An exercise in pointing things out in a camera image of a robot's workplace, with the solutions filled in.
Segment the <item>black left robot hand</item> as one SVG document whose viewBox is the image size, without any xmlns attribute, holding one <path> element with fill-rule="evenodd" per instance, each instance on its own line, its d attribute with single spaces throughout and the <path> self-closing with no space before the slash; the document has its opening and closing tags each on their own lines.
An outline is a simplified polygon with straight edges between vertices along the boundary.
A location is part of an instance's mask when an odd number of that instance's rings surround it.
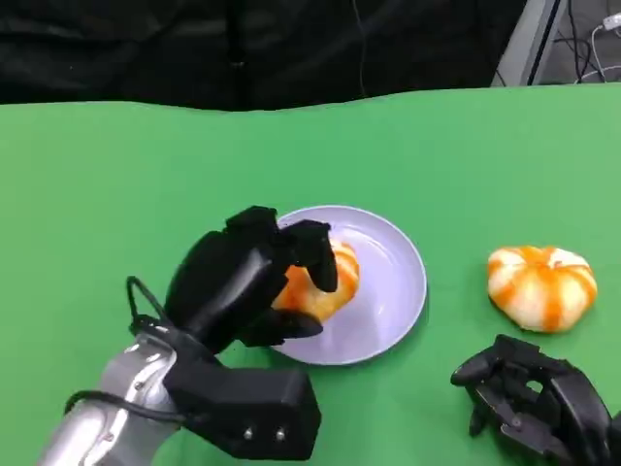
<svg viewBox="0 0 621 466">
<path fill-rule="evenodd" d="M 301 266 L 321 291 L 338 285 L 330 226 L 303 219 L 281 227 L 274 208 L 253 206 L 206 233 L 171 280 L 164 314 L 212 354 L 233 342 L 278 346 L 322 332 L 320 320 L 298 305 L 274 303 L 289 284 L 287 270 Z"/>
</svg>

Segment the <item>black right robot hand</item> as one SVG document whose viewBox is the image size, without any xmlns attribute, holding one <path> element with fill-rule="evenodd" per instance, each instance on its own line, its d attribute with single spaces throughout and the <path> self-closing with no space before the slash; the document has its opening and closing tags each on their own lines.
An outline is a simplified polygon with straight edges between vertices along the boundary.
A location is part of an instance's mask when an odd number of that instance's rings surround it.
<svg viewBox="0 0 621 466">
<path fill-rule="evenodd" d="M 620 463 L 620 416 L 610 414 L 590 380 L 566 359 L 499 334 L 450 382 L 473 402 L 473 437 L 490 426 L 506 445 L 555 465 Z"/>
</svg>

